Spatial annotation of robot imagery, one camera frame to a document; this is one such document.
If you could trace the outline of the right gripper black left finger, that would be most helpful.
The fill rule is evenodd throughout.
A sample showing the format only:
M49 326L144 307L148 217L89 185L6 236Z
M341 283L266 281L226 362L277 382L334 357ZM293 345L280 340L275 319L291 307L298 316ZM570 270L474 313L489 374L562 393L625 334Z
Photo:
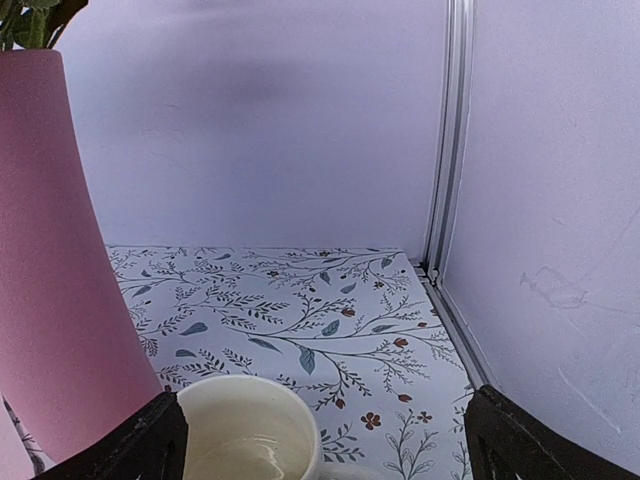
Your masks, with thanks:
M163 392L96 444L39 480L181 480L188 424L177 395Z

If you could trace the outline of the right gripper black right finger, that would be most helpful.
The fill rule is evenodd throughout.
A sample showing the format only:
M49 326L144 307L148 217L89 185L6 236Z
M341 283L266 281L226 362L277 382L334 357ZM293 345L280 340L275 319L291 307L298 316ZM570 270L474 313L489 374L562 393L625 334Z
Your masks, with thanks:
M490 385L474 391L464 425L475 479L639 478L552 431Z

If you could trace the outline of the white flower stem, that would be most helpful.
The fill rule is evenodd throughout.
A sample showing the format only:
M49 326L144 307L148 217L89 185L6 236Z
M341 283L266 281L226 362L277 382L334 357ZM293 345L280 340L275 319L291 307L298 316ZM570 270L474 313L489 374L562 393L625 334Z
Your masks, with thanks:
M53 49L88 0L1 0L1 51Z

